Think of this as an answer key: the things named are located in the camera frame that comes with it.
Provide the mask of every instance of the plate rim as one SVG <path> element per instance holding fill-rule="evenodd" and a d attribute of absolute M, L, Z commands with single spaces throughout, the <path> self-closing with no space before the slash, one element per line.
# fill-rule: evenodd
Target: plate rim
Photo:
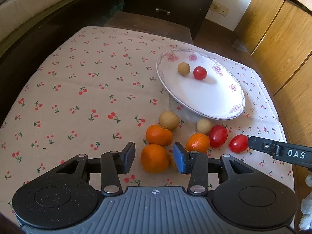
<path fill-rule="evenodd" d="M 194 49 L 185 49 L 185 48 L 178 48 L 178 49 L 174 49 L 174 50 L 167 50 L 165 52 L 163 52 L 158 58 L 157 58 L 157 61 L 156 61 L 156 72 L 157 72 L 157 75 L 158 75 L 158 78 L 160 79 L 162 85 L 166 88 L 166 90 L 169 92 L 169 94 L 176 100 L 178 101 L 180 104 L 184 105 L 186 108 L 188 108 L 189 110 L 195 112 L 196 114 L 200 115 L 200 116 L 204 116 L 206 118 L 210 118 L 210 119 L 214 119 L 214 120 L 232 120 L 238 116 L 240 116 L 243 111 L 244 111 L 244 108 L 245 108 L 245 95 L 244 95 L 244 91 L 243 91 L 243 88 L 241 87 L 241 84 L 238 82 L 237 78 L 224 66 L 222 65 L 221 63 L 219 63 L 217 60 L 216 62 L 219 63 L 222 68 L 224 68 L 226 70 L 227 73 L 229 73 L 232 78 L 237 82 L 237 84 L 240 86 L 241 88 L 241 94 L 242 94 L 242 103 L 243 103 L 243 108 L 240 110 L 239 113 L 233 115 L 233 116 L 230 116 L 230 117 L 225 117 L 225 118 L 217 118 L 217 117 L 212 117 L 212 116 L 209 116 L 209 115 L 206 115 L 206 114 L 203 114 L 202 112 L 199 112 L 193 108 L 191 108 L 190 106 L 188 106 L 187 104 L 183 103 L 178 97 L 176 97 L 169 89 L 168 87 L 166 86 L 165 82 L 162 80 L 161 76 L 160 76 L 160 72 L 159 72 L 159 64 L 161 62 L 161 60 L 165 57 L 165 53 L 167 54 L 168 52 L 183 52 L 183 51 L 186 51 L 186 52 L 193 52 L 193 53 L 199 53 L 200 55 L 208 58 L 208 59 L 213 59 L 213 58 L 210 58 L 208 57 L 207 55 L 205 55 L 204 53 L 202 52 L 199 52 L 199 51 L 195 51 Z"/>

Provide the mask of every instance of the black circular pad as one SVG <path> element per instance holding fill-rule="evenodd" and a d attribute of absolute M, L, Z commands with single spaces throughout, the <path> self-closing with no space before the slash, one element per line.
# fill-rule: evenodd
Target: black circular pad
<path fill-rule="evenodd" d="M 289 225 L 298 207 L 294 192 L 234 158 L 227 159 L 223 158 L 227 180 L 214 190 L 212 196 L 219 214 L 232 224 L 249 229 Z"/>
<path fill-rule="evenodd" d="M 245 187 L 239 192 L 241 200 L 254 207 L 266 207 L 271 205 L 276 196 L 270 189 L 265 187 Z"/>
<path fill-rule="evenodd" d="M 88 218 L 97 207 L 98 197 L 80 177 L 51 170 L 20 187 L 12 199 L 19 222 L 53 230 Z"/>
<path fill-rule="evenodd" d="M 44 207 L 59 207 L 71 198 L 71 192 L 64 187 L 45 187 L 35 194 L 35 201 Z"/>

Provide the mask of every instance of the gray ribbed grip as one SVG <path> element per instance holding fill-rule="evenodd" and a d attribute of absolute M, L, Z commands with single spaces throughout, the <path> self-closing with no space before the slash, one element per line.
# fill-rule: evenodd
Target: gray ribbed grip
<path fill-rule="evenodd" d="M 123 195 L 105 198 L 90 218 L 73 227 L 47 231 L 23 226 L 22 230 L 27 234 L 258 233 L 228 224 L 206 199 L 190 196 L 181 187 L 128 187 Z M 292 232 L 283 227 L 261 233 Z"/>

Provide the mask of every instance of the white plate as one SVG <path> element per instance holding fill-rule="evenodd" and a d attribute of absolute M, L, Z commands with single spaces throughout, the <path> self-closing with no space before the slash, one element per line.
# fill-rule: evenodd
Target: white plate
<path fill-rule="evenodd" d="M 191 67 L 191 72 L 185 77 L 177 71 L 181 62 Z M 193 70 L 197 66 L 207 70 L 204 80 L 194 78 Z M 158 58 L 156 69 L 160 81 L 172 97 L 201 116 L 229 120 L 244 110 L 245 96 L 237 79 L 205 54 L 187 49 L 166 51 Z"/>

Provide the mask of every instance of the tan ball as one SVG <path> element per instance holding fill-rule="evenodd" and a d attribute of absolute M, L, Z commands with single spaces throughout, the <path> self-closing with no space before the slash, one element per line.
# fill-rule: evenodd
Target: tan ball
<path fill-rule="evenodd" d="M 175 130 L 179 125 L 179 117 L 171 111 L 164 111 L 159 116 L 159 122 L 162 127 Z"/>
<path fill-rule="evenodd" d="M 207 118 L 201 118 L 196 124 L 196 130 L 199 133 L 208 134 L 212 128 L 213 128 L 213 124 Z"/>
<path fill-rule="evenodd" d="M 190 71 L 191 71 L 191 67 L 186 62 L 181 62 L 177 66 L 177 71 L 179 72 L 180 75 L 187 76 L 190 73 Z"/>

